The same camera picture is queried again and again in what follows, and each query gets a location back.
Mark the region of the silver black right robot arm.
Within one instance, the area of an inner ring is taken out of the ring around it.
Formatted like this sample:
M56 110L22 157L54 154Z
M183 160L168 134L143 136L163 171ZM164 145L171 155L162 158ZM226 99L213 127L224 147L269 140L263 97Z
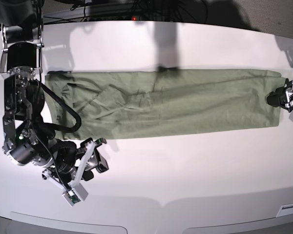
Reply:
M0 0L4 79L3 152L14 164L42 167L42 177L59 187L70 206L87 198L82 181L93 178L92 170L108 170L98 152L104 138L83 141L56 139L56 132L73 133L81 117L42 83L43 18L40 0ZM75 119L71 127L44 122L41 112L49 95Z

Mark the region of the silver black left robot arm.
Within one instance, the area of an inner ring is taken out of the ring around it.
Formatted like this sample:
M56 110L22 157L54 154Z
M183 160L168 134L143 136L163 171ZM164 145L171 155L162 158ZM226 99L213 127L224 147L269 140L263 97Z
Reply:
M293 111L293 80L286 79L284 86L270 92L266 101L272 107L280 107L291 113Z

